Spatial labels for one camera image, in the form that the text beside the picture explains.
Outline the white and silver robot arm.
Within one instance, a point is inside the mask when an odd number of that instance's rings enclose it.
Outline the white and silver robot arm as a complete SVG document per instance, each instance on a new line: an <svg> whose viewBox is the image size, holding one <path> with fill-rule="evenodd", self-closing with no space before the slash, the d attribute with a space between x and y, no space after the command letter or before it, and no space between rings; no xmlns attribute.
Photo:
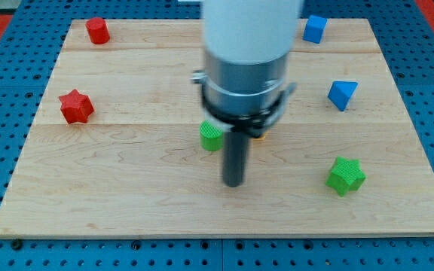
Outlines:
<svg viewBox="0 0 434 271"><path fill-rule="evenodd" d="M225 132L258 138L283 115L295 84L286 83L300 0L204 0L204 68L201 85L206 117Z"/></svg>

